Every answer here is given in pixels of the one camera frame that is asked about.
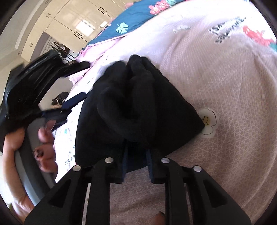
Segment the pink bedsheet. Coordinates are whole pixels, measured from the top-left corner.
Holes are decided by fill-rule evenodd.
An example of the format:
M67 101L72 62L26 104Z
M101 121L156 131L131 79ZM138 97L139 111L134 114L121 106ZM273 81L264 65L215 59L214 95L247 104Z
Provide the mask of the pink bedsheet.
M149 58L199 113L212 110L219 118L213 136L203 132L168 157L181 166L202 166L254 224L277 189L277 53L264 45L271 39L276 41L269 25L248 2L186 1L107 50L68 98L89 92L115 61L133 54ZM72 109L55 136L58 180L75 165L81 108ZM164 199L164 187L150 183L147 168L128 173L122 185L111 185L111 224L152 224Z
M90 62L90 66L92 67L107 50L113 47L126 35L127 34L124 34L120 37L87 46L85 50L80 51L80 54L75 58L75 60L78 62L88 61ZM89 69L90 68L69 76L69 80L72 81L73 85L75 85L80 79L83 78L83 76L86 74L86 72L89 71Z

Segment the folded black garment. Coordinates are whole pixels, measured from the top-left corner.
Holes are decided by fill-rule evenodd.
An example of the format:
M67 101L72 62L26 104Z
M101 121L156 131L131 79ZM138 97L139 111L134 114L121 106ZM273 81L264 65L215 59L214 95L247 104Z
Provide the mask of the folded black garment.
M93 85L79 116L75 161L83 167L128 149L128 171L145 164L144 149L162 157L204 128L195 109L145 57L116 62Z

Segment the painted fingernail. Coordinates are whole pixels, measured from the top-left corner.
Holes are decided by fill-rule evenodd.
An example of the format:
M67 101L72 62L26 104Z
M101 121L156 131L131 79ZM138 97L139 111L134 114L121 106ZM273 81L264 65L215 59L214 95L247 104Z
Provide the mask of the painted fingernail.
M44 156L44 152L40 149L35 149L35 151L33 152L34 156L36 158L41 158Z

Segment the fingernail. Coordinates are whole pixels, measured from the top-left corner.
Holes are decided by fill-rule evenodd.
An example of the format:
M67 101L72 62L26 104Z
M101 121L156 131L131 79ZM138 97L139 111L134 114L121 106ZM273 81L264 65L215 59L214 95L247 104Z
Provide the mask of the fingernail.
M165 214L162 211L159 211L160 214L162 214L163 216L165 216Z
M41 157L44 156L43 151L40 150L40 149L35 149L34 152L33 152L33 154L34 154L34 157L36 157L36 158L41 158Z

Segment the cabinet handle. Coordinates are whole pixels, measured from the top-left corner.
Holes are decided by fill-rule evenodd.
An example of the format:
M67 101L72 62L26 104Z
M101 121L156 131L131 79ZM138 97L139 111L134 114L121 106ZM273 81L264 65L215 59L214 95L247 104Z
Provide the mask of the cabinet handle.
M83 35L81 35L81 34L79 34L77 31L75 31L78 35L80 35L81 37L83 36Z
M80 37L78 37L76 34L74 34L77 38L81 39Z
M97 9L97 10L99 10L101 13L103 13L100 9ZM103 13L103 14L105 14L105 13Z
M100 7L101 9L103 9L102 7ZM103 9L105 12L107 12L105 9Z

